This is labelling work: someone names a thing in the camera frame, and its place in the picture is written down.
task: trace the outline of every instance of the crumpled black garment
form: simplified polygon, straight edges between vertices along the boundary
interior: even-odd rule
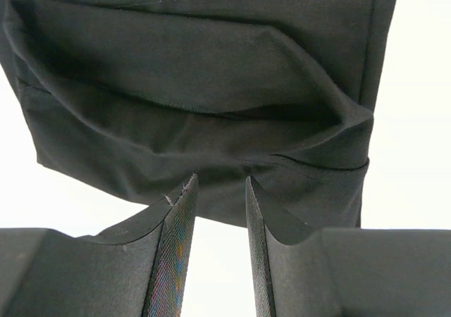
[[[394,5],[3,0],[0,61],[47,168],[141,204],[197,173],[197,214],[240,226],[252,174],[359,226]]]

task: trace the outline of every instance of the white background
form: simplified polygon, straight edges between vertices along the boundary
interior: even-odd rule
[[[397,0],[376,107],[364,228],[451,228],[451,0]],[[36,164],[0,73],[0,227],[97,234],[142,210]],[[198,218],[183,317],[255,316],[247,231]]]

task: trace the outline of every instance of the black fabric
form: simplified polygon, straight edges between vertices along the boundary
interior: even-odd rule
[[[1,317],[179,317],[198,182],[97,236],[0,229]]]
[[[451,230],[315,230],[255,179],[247,211],[258,317],[451,316]]]
[[[356,226],[395,0],[3,0],[0,61],[43,166],[246,226],[252,174]]]

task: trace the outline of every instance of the white surface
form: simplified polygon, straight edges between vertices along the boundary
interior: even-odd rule
[[[451,0],[397,0],[364,187],[365,228],[451,228],[450,12]],[[144,208],[38,166],[3,72],[0,83],[0,227],[93,235]],[[247,231],[198,218],[183,317],[254,311]]]

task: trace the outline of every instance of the pocket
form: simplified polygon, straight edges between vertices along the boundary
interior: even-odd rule
[[[51,0],[8,0],[4,22],[43,88],[103,135],[165,156],[366,163],[343,159],[372,113],[274,27]]]

